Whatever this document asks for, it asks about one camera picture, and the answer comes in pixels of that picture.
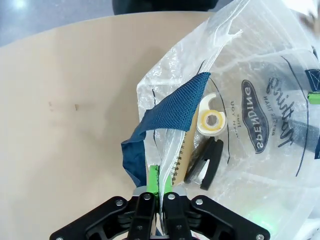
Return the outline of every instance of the plastic bag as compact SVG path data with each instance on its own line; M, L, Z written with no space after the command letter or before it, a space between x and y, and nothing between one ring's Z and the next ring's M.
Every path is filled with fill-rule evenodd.
M291 240L320 192L315 160L320 107L307 99L320 87L319 63L296 18L281 1L234 0L178 42L137 86L140 119L199 70L211 72L205 94L227 116L217 138L224 148L205 194L268 229L273 240ZM147 164L167 179L184 132L149 131ZM198 133L195 146L203 139Z

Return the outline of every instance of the tape dispenser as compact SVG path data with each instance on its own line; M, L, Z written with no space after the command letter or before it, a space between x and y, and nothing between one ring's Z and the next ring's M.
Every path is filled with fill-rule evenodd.
M221 134L227 127L227 117L222 111L210 109L211 101L216 93L206 95L199 104L199 115L196 123L197 130L205 136L214 137Z

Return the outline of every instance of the black plastic object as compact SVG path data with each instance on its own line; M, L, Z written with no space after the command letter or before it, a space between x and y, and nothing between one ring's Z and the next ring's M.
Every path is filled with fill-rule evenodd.
M218 0L112 0L113 12L133 14L160 11L208 11Z
M209 160L208 169L200 185L201 189L208 190L217 173L223 148L223 141L221 141L220 139L215 141L215 137L210 137L205 144L202 153L195 160L192 167L185 175L184 182L186 182L187 184L190 183L192 179L194 179L196 175L199 174L199 172L202 170L202 168L206 164L206 161Z
M155 195L144 192L126 201L115 196L94 210L54 232L50 240L109 240L128 231L128 240L151 239L157 209ZM191 231L210 240L256 240L269 232L230 211L207 196L189 200L169 192L163 198L164 226L168 235L160 239L191 240Z
M171 239L191 240L192 235L180 196L170 192L163 197L164 222Z

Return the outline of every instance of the beige table surface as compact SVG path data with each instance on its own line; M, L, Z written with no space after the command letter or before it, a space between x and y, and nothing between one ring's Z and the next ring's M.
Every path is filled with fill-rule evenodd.
M0 235L45 240L135 186L120 143L138 123L136 86L211 13L100 18L0 48Z

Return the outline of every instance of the screw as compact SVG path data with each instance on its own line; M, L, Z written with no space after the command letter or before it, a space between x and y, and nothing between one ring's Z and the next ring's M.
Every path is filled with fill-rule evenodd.
M149 193L147 193L147 194L145 194L145 195L143 196L143 199L144 199L144 200L150 200L150 199L151 199L151 195L150 195Z
M173 200L173 199L175 199L175 198L176 198L176 196L173 195L173 194L169 194L169 195L168 195L168 199L170 199L170 200Z
M255 237L256 240L265 240L265 236L263 236L262 234L258 234L256 237Z
M202 199L197 199L196 201L195 201L195 204L197 204L197 205L202 205L204 203L204 201L202 201Z
M115 205L117 205L118 207L122 206L123 204L124 204L124 201L122 200L115 201Z

